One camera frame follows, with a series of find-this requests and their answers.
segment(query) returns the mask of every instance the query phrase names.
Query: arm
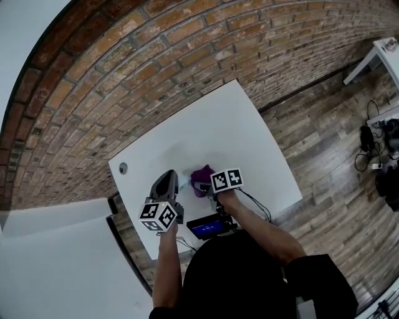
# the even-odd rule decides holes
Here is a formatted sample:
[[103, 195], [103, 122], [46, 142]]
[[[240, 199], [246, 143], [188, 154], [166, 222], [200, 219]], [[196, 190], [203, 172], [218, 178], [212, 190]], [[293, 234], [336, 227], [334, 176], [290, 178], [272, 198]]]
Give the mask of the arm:
[[355, 317], [356, 297], [328, 255], [306, 257], [296, 239], [250, 211], [234, 191], [218, 193], [218, 199], [224, 210], [285, 267], [288, 284], [295, 296], [313, 300], [317, 318]]
[[181, 292], [181, 271], [177, 251], [176, 222], [169, 231], [161, 234], [160, 253], [155, 272], [155, 283], [152, 294], [154, 308], [176, 308]]
[[283, 266], [296, 258], [306, 256], [296, 239], [249, 210], [239, 201], [234, 190], [218, 193], [218, 200], [224, 211], [232, 215], [258, 245]]

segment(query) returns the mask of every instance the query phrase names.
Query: white tabletop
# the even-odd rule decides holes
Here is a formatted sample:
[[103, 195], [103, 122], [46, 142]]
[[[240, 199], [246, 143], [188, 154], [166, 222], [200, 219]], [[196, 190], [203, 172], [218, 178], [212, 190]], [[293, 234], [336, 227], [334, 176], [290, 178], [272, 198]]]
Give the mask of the white tabletop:
[[383, 48], [383, 46], [387, 44], [390, 40], [397, 41], [394, 37], [390, 37], [387, 39], [374, 41], [374, 46], [377, 49], [378, 56], [384, 63], [389, 74], [391, 75], [391, 78], [399, 89], [399, 47], [397, 47], [396, 50], [393, 52], [385, 50]]
[[[128, 165], [126, 175], [118, 171], [121, 162]], [[152, 259], [158, 258], [159, 237], [141, 225], [138, 213], [153, 183], [169, 169], [178, 173], [180, 184], [187, 183], [177, 196], [185, 209], [185, 223], [179, 225], [178, 236], [194, 247], [204, 241], [191, 233], [186, 222], [214, 212], [208, 199], [194, 195], [185, 176], [206, 164], [215, 171], [241, 168], [243, 189], [263, 203], [272, 218], [302, 199], [276, 141], [237, 81], [223, 85], [169, 117], [109, 164], [133, 225]], [[239, 197], [256, 210], [248, 198], [241, 194]], [[188, 249], [178, 244], [179, 252]]]

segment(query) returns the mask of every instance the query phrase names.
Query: purple object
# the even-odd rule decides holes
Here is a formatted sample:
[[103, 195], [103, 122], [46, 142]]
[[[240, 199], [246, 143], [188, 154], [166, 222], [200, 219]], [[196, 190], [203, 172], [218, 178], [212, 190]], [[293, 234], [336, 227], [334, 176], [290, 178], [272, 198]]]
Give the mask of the purple object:
[[211, 182], [211, 175], [214, 173], [214, 170], [209, 167], [209, 165], [205, 165], [203, 168], [194, 171], [191, 174], [191, 186], [194, 189], [195, 196], [197, 197], [205, 197], [206, 194], [199, 189], [194, 187], [195, 182], [202, 182], [202, 183], [210, 183]]

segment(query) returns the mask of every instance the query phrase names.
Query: small screen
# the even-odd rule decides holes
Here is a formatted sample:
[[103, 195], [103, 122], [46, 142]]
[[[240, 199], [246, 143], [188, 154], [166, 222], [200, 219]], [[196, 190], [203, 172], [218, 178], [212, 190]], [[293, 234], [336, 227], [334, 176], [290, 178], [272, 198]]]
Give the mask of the small screen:
[[210, 222], [205, 225], [196, 226], [192, 228], [193, 233], [198, 237], [207, 236], [215, 232], [224, 231], [224, 226], [221, 221]]

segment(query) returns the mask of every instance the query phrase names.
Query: white furniture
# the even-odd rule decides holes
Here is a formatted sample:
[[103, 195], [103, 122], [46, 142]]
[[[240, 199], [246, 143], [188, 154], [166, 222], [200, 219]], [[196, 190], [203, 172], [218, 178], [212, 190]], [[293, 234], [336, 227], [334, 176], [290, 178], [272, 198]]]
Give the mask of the white furniture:
[[[120, 174], [119, 164], [128, 165]], [[302, 199], [298, 185], [276, 141], [237, 81], [230, 82], [174, 114], [134, 141], [109, 162], [113, 178], [129, 216], [152, 259], [158, 258], [159, 237], [138, 221], [138, 212], [153, 183], [174, 169], [180, 184], [177, 201], [185, 209], [185, 224], [214, 212], [209, 200], [197, 198], [188, 182], [190, 174], [209, 164], [215, 171], [241, 168], [243, 189], [271, 212], [272, 218]], [[256, 206], [239, 194], [250, 208]], [[183, 236], [201, 246], [184, 225]], [[178, 244], [179, 252], [188, 248]]]
[[0, 238], [1, 318], [148, 319], [151, 296], [107, 224], [111, 213], [105, 198], [11, 211]]
[[[367, 66], [367, 64], [377, 55], [384, 63], [389, 74], [391, 75], [391, 78], [399, 89], [399, 47], [397, 46], [396, 50], [393, 52], [386, 50], [384, 46], [390, 40], [394, 40], [397, 43], [397, 40], [393, 37], [374, 41], [374, 46], [371, 51], [366, 55], [361, 63], [359, 63], [357, 67], [348, 75], [348, 77], [344, 80], [344, 84], [348, 85], [348, 83], [352, 81], [356, 77], [356, 75], [358, 75], [360, 71], [362, 71]], [[390, 100], [389, 104], [392, 105], [394, 108], [375, 118], [369, 119], [367, 121], [367, 125], [371, 125], [378, 121], [394, 117], [397, 113], [399, 113], [399, 97]]]

